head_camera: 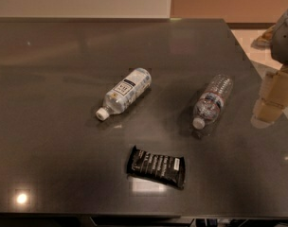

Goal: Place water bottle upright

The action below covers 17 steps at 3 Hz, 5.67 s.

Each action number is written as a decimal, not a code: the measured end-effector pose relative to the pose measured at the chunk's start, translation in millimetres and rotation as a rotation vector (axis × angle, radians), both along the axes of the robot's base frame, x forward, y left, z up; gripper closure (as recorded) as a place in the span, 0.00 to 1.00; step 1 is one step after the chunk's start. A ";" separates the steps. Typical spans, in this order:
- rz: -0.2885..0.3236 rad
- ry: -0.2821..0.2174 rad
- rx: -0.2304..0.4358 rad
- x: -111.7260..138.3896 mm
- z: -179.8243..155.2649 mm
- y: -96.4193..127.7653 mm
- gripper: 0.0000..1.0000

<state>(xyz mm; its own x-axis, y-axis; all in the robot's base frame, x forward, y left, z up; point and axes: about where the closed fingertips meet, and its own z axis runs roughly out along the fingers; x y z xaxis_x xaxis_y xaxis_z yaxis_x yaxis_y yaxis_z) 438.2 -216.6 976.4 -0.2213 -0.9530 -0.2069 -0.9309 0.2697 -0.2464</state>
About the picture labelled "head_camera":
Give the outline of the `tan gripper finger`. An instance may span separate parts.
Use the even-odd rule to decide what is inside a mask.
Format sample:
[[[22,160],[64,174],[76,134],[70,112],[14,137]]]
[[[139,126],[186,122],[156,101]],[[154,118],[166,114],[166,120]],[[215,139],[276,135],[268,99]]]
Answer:
[[[278,71],[267,71],[261,83],[259,99],[256,101],[252,122],[274,123],[288,107],[288,65]]]

